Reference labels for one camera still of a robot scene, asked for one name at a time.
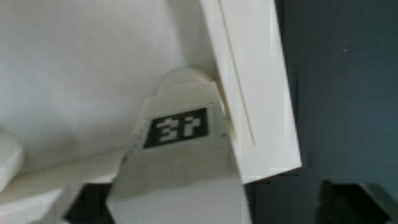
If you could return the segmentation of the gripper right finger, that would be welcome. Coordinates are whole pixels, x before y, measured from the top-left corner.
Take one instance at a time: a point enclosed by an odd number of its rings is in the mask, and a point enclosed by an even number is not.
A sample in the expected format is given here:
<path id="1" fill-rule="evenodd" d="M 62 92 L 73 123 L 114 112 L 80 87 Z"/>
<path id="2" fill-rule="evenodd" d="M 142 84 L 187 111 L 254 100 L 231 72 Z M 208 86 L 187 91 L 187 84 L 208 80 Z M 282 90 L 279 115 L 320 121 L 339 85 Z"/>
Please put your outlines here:
<path id="1" fill-rule="evenodd" d="M 322 182 L 318 224 L 398 224 L 398 199 L 378 184 Z"/>

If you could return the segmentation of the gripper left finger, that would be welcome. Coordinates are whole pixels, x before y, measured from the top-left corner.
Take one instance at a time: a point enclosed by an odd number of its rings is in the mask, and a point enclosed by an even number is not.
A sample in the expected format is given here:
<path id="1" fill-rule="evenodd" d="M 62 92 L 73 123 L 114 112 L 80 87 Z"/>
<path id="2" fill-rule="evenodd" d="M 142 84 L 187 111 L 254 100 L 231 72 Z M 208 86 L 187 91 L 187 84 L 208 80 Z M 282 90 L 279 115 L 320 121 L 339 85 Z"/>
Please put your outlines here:
<path id="1" fill-rule="evenodd" d="M 62 220 L 67 224 L 115 224 L 107 208 L 110 184 L 85 184 Z"/>

